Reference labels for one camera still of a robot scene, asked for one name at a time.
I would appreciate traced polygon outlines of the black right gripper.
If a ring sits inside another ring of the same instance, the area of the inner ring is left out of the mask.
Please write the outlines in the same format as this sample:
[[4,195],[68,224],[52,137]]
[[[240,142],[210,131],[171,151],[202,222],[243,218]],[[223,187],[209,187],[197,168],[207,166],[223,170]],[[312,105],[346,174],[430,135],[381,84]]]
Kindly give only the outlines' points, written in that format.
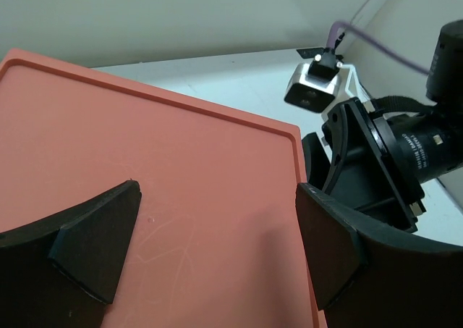
[[332,155],[302,139],[312,186],[297,186],[296,210],[327,325],[460,327],[462,248],[407,233],[424,192],[386,120],[351,98],[322,131]]

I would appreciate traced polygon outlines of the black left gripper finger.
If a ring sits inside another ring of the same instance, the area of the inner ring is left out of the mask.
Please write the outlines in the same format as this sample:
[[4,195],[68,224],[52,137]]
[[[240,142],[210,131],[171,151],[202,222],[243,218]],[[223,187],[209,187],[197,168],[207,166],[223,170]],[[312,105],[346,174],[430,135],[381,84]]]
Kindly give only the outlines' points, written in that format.
[[114,302],[142,193],[128,180],[1,233],[2,327],[100,327]]

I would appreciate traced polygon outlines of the red drawer box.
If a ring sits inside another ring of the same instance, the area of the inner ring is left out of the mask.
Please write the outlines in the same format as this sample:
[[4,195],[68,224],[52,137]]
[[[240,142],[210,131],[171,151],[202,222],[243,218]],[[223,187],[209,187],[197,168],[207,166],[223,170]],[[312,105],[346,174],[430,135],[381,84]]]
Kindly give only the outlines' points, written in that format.
[[295,211],[300,130],[19,49],[1,61],[1,229],[126,180],[105,327],[324,327]]

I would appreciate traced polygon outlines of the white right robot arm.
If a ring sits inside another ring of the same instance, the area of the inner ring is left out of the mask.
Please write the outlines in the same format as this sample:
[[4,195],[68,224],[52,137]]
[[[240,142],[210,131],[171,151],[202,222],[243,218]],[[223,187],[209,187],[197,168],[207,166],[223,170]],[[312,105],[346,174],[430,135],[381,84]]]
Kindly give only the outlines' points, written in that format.
[[417,235],[422,184],[462,166],[462,21],[439,33],[429,104],[292,86],[287,103],[327,112],[302,148],[297,219],[315,302],[328,327],[460,327],[462,247]]

